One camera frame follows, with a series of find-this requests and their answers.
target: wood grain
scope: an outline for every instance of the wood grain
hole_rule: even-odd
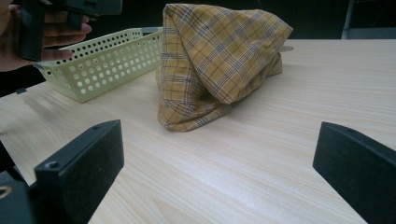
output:
[[[365,223],[313,169],[322,121],[396,148],[395,40],[288,40],[284,71],[189,133],[157,121],[155,71],[85,104],[47,83],[0,99],[0,139],[34,167],[120,119],[125,166],[91,223]]]

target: black block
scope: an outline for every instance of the black block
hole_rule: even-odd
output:
[[[72,223],[88,223],[123,167],[119,120],[91,127],[35,168],[42,193]]]
[[[323,122],[313,167],[368,223],[396,223],[396,151]]]

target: plastic basket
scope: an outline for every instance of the plastic basket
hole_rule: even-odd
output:
[[[84,103],[158,67],[162,44],[162,27],[127,29],[68,46],[73,58],[35,67],[54,90]]]

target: yellow plaid fabric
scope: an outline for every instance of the yellow plaid fabric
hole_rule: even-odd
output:
[[[168,4],[163,10],[159,122],[186,132],[232,111],[231,103],[282,72],[279,49],[292,32],[262,10]]]

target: cloth bag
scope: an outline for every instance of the cloth bag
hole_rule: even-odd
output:
[[[186,132],[230,113],[232,103],[282,72],[279,49],[291,32],[263,10],[166,5],[158,121]]]

